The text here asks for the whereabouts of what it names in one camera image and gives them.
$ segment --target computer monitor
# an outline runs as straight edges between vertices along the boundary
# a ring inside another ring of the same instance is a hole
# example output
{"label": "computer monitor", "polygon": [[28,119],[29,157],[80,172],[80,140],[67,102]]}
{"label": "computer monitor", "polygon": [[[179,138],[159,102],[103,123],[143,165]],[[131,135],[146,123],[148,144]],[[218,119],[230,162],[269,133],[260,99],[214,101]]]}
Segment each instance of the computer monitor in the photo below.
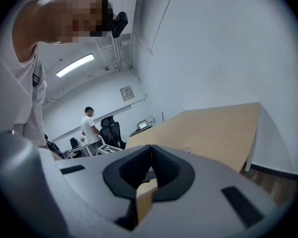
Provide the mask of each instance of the computer monitor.
{"label": "computer monitor", "polygon": [[148,127],[148,123],[147,123],[147,120],[144,120],[144,121],[141,121],[137,124],[138,128],[139,129],[144,129],[146,127]]}

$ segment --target person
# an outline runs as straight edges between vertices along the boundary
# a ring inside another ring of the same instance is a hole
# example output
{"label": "person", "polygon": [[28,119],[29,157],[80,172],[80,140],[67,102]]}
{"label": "person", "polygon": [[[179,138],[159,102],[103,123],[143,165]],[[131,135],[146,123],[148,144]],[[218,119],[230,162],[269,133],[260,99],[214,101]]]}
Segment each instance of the person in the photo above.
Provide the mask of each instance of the person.
{"label": "person", "polygon": [[86,136],[89,144],[91,144],[95,149],[102,146],[103,143],[100,138],[100,132],[95,127],[93,121],[94,109],[91,107],[85,108],[85,116],[80,122],[81,133]]}
{"label": "person", "polygon": [[0,131],[13,130],[48,149],[42,125],[47,84],[38,43],[102,36],[112,23],[108,0],[19,0],[0,27]]}

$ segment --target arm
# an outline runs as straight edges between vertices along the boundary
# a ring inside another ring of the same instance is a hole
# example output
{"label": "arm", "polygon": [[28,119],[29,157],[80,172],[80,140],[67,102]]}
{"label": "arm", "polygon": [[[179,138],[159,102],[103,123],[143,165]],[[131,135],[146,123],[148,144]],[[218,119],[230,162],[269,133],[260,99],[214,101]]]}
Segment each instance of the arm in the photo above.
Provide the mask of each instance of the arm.
{"label": "arm", "polygon": [[91,127],[91,129],[93,130],[93,132],[94,132],[97,136],[100,136],[100,137],[101,137],[99,130],[98,130],[94,125]]}
{"label": "arm", "polygon": [[46,75],[42,67],[40,81],[36,87],[33,87],[31,114],[23,127],[23,136],[29,138],[35,146],[44,148],[46,141],[43,133],[42,105],[45,98],[45,89]]}

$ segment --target black hair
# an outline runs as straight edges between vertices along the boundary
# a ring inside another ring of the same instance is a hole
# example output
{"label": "black hair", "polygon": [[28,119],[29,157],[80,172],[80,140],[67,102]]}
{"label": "black hair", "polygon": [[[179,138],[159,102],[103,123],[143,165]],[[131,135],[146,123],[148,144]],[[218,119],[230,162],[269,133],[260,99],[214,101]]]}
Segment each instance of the black hair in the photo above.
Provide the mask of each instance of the black hair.
{"label": "black hair", "polygon": [[91,107],[86,107],[86,108],[85,108],[85,113],[87,113],[87,112],[90,111],[90,110],[93,110],[93,111],[94,111],[94,109],[92,109]]}
{"label": "black hair", "polygon": [[101,1],[102,22],[100,26],[96,26],[96,30],[89,33],[91,37],[101,37],[102,32],[109,32],[113,26],[114,15],[113,9],[108,0]]}

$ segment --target white wall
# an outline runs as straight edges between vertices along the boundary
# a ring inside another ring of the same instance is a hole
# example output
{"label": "white wall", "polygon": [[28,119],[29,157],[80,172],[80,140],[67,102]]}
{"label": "white wall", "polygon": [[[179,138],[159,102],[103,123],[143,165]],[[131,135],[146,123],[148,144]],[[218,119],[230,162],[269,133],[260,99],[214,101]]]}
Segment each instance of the white wall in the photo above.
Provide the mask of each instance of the white wall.
{"label": "white wall", "polygon": [[[156,2],[142,0],[141,11],[152,15]],[[133,39],[133,64],[157,123],[161,112],[259,101],[273,123],[258,133],[270,131],[271,145],[255,146],[253,162],[298,174],[298,22],[281,0],[171,0],[155,41],[138,31],[153,43],[150,57]]]}
{"label": "white wall", "polygon": [[[129,85],[135,97],[124,102],[120,89]],[[114,115],[114,120],[120,124],[123,141],[127,141],[139,121],[149,117],[139,80],[131,72],[126,70],[98,78],[72,91],[43,112],[44,132],[61,151],[71,149],[70,138],[79,141],[82,136],[80,121],[87,106],[94,108],[98,129],[101,129],[103,117]]]}

